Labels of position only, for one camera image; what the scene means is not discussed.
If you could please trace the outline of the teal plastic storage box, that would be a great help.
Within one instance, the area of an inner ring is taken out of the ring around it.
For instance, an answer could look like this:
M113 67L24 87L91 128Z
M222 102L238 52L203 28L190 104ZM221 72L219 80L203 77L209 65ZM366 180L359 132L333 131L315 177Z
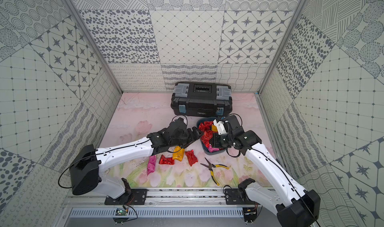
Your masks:
M199 124L204 122L204 121L214 121L216 120L215 117L210 117L210 118L203 118L203 119L200 119L197 124L196 124L196 127L198 128L199 127ZM223 153L225 151L226 148L223 148L220 144L220 137L218 134L214 134L214 137L213 139L211 140L211 144L214 148L220 148L221 150L218 151L218 152L214 152L214 153L209 153L208 149L204 146L204 144L202 143L202 147L203 147L203 150L204 152L207 154L207 155L216 155L216 154L220 154L220 153Z

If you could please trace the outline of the yellow tea bag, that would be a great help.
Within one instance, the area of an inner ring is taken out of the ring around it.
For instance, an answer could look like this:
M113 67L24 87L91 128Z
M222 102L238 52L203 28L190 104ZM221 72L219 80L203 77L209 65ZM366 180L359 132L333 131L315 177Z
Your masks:
M177 147L175 147L175 149L174 149L172 159L173 159L174 161L179 161L179 162L181 162L181 161L183 160L184 154L185 154L185 150L184 150L183 148L177 146Z

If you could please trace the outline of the red tea bag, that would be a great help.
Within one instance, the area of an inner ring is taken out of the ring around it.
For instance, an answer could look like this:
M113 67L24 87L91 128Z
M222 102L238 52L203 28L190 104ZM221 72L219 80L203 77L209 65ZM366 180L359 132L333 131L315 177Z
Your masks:
M175 161L172 157L165 157L164 155L161 155L160 160L159 160L160 165L174 165Z
M190 167L192 167L194 164L196 164L196 163L198 162L198 159L197 159L197 157L195 156L195 153L194 153L193 150L191 150L191 151L186 151L186 152L185 152L185 155L186 155L186 157L187 157L187 159L188 159L188 163L189 163Z

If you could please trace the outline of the magenta tea bag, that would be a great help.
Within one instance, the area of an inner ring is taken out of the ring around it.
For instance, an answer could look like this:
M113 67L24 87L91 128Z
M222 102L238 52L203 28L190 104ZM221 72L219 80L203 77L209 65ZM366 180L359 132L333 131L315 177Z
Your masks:
M220 150L221 150L220 148L214 148L214 147L212 147L211 145L209 145L209 147L208 147L208 151L209 151L209 153L218 152L218 151L220 151Z
M156 156L151 156L149 158L148 164L147 164L147 175L155 172L155 170L156 170L156 160L157 160Z

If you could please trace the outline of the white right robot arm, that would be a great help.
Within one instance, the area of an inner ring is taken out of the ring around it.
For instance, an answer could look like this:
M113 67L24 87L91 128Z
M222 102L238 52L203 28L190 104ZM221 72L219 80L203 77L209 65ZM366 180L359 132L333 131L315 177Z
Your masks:
M273 158L259 136L244 131L234 116L213 121L221 148L234 148L239 156L250 160L262 172L273 189L262 187L248 178L236 191L225 190L229 202L261 205L275 214L283 227L310 227L318 223L321 198L314 190L306 190Z

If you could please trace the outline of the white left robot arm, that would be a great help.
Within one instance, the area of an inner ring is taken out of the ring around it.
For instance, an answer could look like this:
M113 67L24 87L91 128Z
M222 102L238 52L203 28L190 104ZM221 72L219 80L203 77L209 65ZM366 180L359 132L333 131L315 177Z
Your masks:
M182 118L167 128L150 133L137 141L114 147L95 149L83 147L69 166L71 190L75 196L96 192L118 199L130 192L126 179L115 178L107 170L120 164L169 152L170 148L185 149L203 136L198 128L188 128Z

